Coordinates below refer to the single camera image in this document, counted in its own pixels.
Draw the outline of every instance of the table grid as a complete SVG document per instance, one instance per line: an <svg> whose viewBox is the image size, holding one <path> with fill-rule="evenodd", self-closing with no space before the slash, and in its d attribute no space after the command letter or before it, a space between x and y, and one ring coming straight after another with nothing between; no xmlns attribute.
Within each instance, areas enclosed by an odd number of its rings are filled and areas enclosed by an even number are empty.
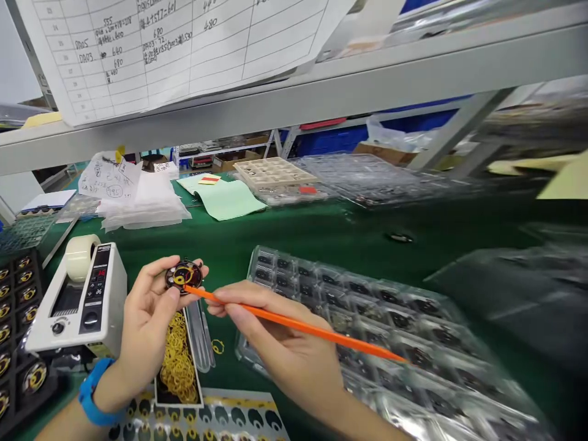
<svg viewBox="0 0 588 441"><path fill-rule="evenodd" d="M329 0L30 2L78 123L267 77L311 54Z"/></svg>

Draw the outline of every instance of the handwritten note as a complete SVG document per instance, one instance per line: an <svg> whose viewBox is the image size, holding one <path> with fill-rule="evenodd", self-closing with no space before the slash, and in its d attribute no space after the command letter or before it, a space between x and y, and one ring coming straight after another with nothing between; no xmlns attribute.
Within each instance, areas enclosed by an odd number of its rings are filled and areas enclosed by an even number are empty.
<svg viewBox="0 0 588 441"><path fill-rule="evenodd" d="M108 199L113 202L132 202L137 194L141 166L124 159L116 163L116 152L94 155L78 183L80 194Z"/></svg>
<svg viewBox="0 0 588 441"><path fill-rule="evenodd" d="M17 0L63 119L91 123L311 61L355 0Z"/></svg>
<svg viewBox="0 0 588 441"><path fill-rule="evenodd" d="M179 178L179 170L173 162L154 164L155 173L165 173L169 180Z"/></svg>

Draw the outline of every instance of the light green paper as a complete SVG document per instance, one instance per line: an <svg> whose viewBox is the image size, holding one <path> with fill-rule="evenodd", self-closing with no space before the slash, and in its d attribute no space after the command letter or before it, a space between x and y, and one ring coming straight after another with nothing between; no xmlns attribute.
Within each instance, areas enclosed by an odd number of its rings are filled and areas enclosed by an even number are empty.
<svg viewBox="0 0 588 441"><path fill-rule="evenodd" d="M179 179L178 183L191 194L198 193L208 214L217 221L245 216L267 207L253 196L242 181L226 182L221 179L215 185L199 184L204 176L210 175L191 176Z"/></svg>

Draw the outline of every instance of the red sticker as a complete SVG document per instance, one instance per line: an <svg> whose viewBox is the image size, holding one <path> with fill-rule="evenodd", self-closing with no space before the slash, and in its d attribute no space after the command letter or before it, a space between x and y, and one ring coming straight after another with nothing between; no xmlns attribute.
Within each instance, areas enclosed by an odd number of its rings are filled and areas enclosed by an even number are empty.
<svg viewBox="0 0 588 441"><path fill-rule="evenodd" d="M316 194L317 189L315 187L300 187L300 192L302 194Z"/></svg>

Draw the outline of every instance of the orange pencil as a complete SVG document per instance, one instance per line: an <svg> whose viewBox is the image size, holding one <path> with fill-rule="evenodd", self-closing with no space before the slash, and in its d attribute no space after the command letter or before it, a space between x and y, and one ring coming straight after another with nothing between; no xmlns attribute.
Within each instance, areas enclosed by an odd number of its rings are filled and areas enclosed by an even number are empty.
<svg viewBox="0 0 588 441"><path fill-rule="evenodd" d="M196 294L197 296L204 297L206 299L215 301L217 303L224 303L218 300L213 294L209 292L199 290L196 288L191 287L190 285L185 285L184 289L191 293ZM363 342L361 340L357 340L351 337L347 337L341 334L337 334L333 331L327 331L323 328L318 328L316 326L309 325L308 323L299 322L298 320L294 320L293 318L286 317L284 315L275 314L270 311L266 311L264 309L260 309L257 307L249 306L249 305L241 305L243 308L247 309L251 314L256 315L257 317L261 317L262 319L269 320L274 323L279 323L280 325L287 326L292 329L296 329L298 331L304 332L306 334L311 334L316 337L320 337L325 340L329 340L333 343L340 344L342 346L346 346L351 349L355 349L361 352L368 353L370 355L375 355L381 358L389 358L391 360L400 361L402 363L408 363L408 361L396 355L393 352L390 352L388 349L384 349L382 347L372 345L370 343Z"/></svg>

